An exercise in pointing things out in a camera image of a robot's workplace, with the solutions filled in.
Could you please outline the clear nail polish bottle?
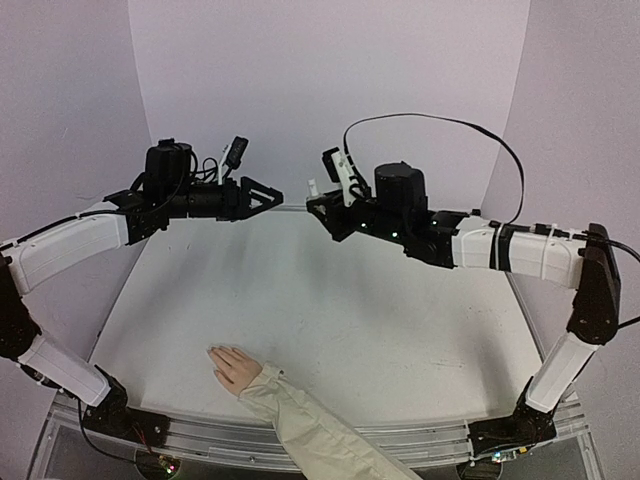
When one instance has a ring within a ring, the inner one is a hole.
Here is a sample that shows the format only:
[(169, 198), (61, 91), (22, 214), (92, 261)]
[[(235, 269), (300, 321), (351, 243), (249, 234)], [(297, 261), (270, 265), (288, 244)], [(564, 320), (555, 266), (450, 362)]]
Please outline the clear nail polish bottle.
[(317, 182), (314, 178), (308, 180), (307, 186), (308, 186), (307, 201), (315, 201), (322, 197), (322, 193), (319, 191)]

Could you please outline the beige sleeved forearm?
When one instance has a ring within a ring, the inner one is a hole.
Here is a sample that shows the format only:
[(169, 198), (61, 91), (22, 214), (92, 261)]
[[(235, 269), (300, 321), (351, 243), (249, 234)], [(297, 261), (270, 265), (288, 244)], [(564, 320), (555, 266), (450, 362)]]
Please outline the beige sleeved forearm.
[(272, 425), (307, 479), (417, 479), (399, 460), (365, 439), (305, 390), (267, 363), (239, 395), (258, 419)]

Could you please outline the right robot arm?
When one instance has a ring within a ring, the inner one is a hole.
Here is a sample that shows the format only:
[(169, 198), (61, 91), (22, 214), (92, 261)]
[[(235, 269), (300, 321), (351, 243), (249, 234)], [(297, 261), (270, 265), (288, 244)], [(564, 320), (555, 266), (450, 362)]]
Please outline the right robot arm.
[(513, 412), (468, 427), (476, 459), (552, 440), (561, 397), (619, 330), (621, 280), (607, 230), (595, 223), (576, 232), (432, 211), (423, 173), (404, 162), (375, 169), (372, 196), (365, 195), (344, 160), (330, 168), (329, 177), (338, 187), (327, 193), (314, 180), (308, 182), (306, 209), (336, 242), (359, 232), (400, 245), (407, 257), (430, 266), (520, 274), (574, 291), (565, 332), (527, 382)]

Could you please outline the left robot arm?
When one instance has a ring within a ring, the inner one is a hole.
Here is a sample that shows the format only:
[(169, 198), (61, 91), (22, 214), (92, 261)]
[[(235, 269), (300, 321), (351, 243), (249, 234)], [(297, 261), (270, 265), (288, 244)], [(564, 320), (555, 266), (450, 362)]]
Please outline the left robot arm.
[(134, 408), (126, 388), (39, 324), (25, 298), (88, 260), (135, 246), (174, 219), (247, 220), (281, 205), (284, 195), (249, 177), (232, 178), (247, 139), (234, 138), (209, 169), (191, 145), (173, 138), (150, 147), (132, 185), (87, 210), (1, 245), (1, 356), (36, 382), (80, 404), (82, 428), (146, 448), (166, 443), (170, 420)]

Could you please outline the mannequin hand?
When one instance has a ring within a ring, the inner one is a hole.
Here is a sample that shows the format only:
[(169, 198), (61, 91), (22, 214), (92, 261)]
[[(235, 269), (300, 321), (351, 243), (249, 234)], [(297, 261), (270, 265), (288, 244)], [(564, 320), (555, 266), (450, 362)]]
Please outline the mannequin hand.
[(235, 396), (239, 396), (263, 370), (260, 363), (235, 347), (212, 347), (208, 356), (215, 366), (216, 379)]

